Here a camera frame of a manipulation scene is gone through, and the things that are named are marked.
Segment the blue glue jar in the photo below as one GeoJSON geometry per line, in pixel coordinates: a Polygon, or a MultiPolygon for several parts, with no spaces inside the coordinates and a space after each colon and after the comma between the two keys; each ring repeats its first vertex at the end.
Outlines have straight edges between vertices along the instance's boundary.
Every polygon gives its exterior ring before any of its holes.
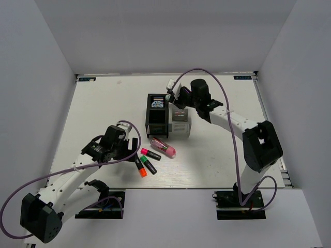
{"type": "Polygon", "coordinates": [[[163,101],[153,101],[151,103],[151,108],[155,108],[155,109],[158,109],[158,108],[164,108],[164,102],[163,101]]]}

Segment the pink tube with pins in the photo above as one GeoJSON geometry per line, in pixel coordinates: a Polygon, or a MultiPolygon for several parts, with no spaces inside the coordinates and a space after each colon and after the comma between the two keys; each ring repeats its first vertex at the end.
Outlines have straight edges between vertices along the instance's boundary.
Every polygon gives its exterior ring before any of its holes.
{"type": "Polygon", "coordinates": [[[176,150],[172,146],[168,145],[167,143],[163,142],[158,138],[153,138],[150,142],[151,146],[162,151],[166,154],[169,158],[173,158],[176,156],[176,150]]]}

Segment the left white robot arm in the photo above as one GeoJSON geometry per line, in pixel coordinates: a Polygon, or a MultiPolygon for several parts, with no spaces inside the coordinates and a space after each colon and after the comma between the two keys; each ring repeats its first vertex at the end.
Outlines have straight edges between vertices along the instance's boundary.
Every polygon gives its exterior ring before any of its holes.
{"type": "Polygon", "coordinates": [[[21,204],[21,226],[42,243],[49,243],[69,218],[93,205],[106,205],[109,187],[100,180],[87,179],[110,161],[133,158],[138,149],[128,149],[132,129],[134,125],[123,120],[109,126],[104,135],[93,138],[81,150],[69,171],[60,173],[36,195],[27,194],[21,204]]]}

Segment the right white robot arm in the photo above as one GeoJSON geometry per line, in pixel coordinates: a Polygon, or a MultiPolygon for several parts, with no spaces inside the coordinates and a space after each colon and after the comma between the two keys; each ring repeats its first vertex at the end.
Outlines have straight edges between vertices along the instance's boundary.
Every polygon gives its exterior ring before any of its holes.
{"type": "Polygon", "coordinates": [[[283,156],[275,128],[270,121],[252,121],[228,110],[223,103],[212,99],[205,80],[196,79],[190,85],[190,89],[179,83],[173,85],[168,100],[180,109],[195,109],[200,118],[228,130],[242,141],[246,165],[238,172],[233,198],[238,205],[245,206],[251,202],[252,192],[261,184],[269,167],[283,156]]]}

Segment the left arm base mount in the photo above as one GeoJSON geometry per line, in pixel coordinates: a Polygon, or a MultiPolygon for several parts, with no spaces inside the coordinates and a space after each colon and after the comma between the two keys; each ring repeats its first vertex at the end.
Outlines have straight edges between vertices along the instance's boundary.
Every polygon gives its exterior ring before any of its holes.
{"type": "Polygon", "coordinates": [[[126,194],[124,190],[111,190],[104,182],[96,179],[84,185],[97,190],[97,204],[80,211],[75,215],[76,219],[123,219],[126,194]]]}

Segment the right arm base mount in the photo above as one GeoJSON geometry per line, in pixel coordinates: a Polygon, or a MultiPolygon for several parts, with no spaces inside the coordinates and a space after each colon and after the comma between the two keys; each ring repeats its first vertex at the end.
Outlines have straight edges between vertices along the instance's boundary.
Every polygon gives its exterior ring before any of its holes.
{"type": "Polygon", "coordinates": [[[264,201],[260,190],[256,190],[249,200],[241,206],[238,197],[238,188],[215,191],[212,198],[216,203],[217,220],[235,221],[235,220],[265,220],[265,210],[259,210],[264,207],[264,201]]]}

